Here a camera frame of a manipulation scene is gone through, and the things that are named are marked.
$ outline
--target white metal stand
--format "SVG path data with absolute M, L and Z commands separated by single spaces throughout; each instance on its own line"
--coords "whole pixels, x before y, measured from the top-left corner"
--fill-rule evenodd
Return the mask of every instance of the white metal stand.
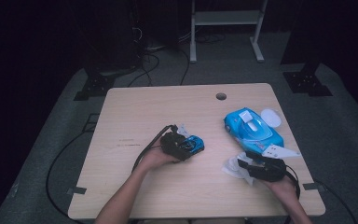
M 268 0 L 263 0 L 260 10 L 239 10 L 239 11 L 196 11 L 196 0 L 192 2 L 191 13 L 191 42 L 190 61 L 197 61 L 196 52 L 196 26 L 198 25 L 256 25 L 255 36 L 250 37 L 252 47 L 257 61 L 264 62 L 263 54 L 258 47 L 258 37 L 266 12 Z

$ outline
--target wooden table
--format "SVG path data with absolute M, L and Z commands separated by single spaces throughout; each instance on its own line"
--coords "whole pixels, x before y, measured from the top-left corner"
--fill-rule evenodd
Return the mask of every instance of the wooden table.
M 226 100 L 218 100 L 224 93 Z M 69 217 L 95 218 L 103 205 L 124 183 L 139 153 L 162 128 L 185 124 L 189 133 L 203 139 L 205 150 L 188 161 L 167 164 L 150 173 L 131 212 L 133 218 L 266 217 L 284 216 L 281 204 L 256 181 L 249 186 L 221 169 L 230 157 L 242 152 L 226 132 L 226 114 L 249 107 L 256 113 L 269 107 L 277 110 L 282 125 L 277 132 L 285 147 L 297 150 L 295 138 L 269 84 L 229 84 L 114 88 L 103 104 Z M 301 185 L 300 202 L 307 214 L 324 213 L 317 190 L 304 190 L 312 183 L 302 157 L 285 159 L 296 171 Z

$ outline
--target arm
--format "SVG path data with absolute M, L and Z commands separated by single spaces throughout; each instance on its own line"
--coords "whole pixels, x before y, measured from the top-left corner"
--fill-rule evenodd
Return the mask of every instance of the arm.
M 311 224 L 310 218 L 304 211 L 296 196 L 296 189 L 289 177 L 285 176 L 277 182 L 263 181 L 263 183 L 274 193 L 282 203 L 284 210 L 296 224 Z
M 147 173 L 170 161 L 177 159 L 163 153 L 160 147 L 148 151 L 126 182 L 105 204 L 95 223 L 127 223 L 136 195 Z

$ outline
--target carpeted floor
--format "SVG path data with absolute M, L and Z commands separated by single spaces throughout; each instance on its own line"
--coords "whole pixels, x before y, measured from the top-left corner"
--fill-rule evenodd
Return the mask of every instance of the carpeted floor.
M 197 45 L 198 61 L 188 65 L 189 45 L 144 56 L 147 76 L 139 69 L 117 78 L 114 87 L 269 83 L 275 91 L 312 176 L 324 182 L 351 209 L 358 220 L 358 104 L 346 91 L 338 74 L 321 64 L 316 76 L 333 96 L 309 97 L 292 93 L 282 73 L 299 71 L 302 64 L 280 65 L 288 33 L 261 34 L 259 44 L 265 62 L 258 63 L 249 43 L 251 34 L 227 35 L 211 45 Z M 75 223 L 64 213 L 71 202 L 71 189 L 85 159 L 92 133 L 82 130 L 89 115 L 100 113 L 103 97 L 74 101 L 87 80 L 79 70 L 67 84 L 53 108 L 21 172 L 0 208 L 2 223 Z M 344 205 L 330 190 L 321 195 L 326 213 L 312 217 L 314 223 L 353 223 Z M 253 217 L 258 223 L 283 223 L 284 217 Z M 194 220 L 193 223 L 243 223 L 243 219 Z

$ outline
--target wooden tabletop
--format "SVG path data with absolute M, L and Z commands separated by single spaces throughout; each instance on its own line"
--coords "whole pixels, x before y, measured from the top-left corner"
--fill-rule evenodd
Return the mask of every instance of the wooden tabletop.
M 226 100 L 216 94 L 223 93 Z M 226 114 L 249 107 L 278 111 L 275 130 L 284 146 L 299 151 L 280 104 L 269 84 L 227 84 L 114 88 L 107 93 L 89 152 L 69 207 L 71 218 L 95 218 L 131 173 L 139 153 L 165 126 L 184 124 L 200 137 L 205 150 L 187 161 L 167 164 L 146 177 L 131 212 L 133 218 L 284 216 L 281 204 L 260 182 L 249 186 L 222 171 L 229 158 L 242 152 L 225 130 Z M 285 159 L 297 173 L 300 202 L 310 216 L 324 213 L 319 192 L 302 157 Z

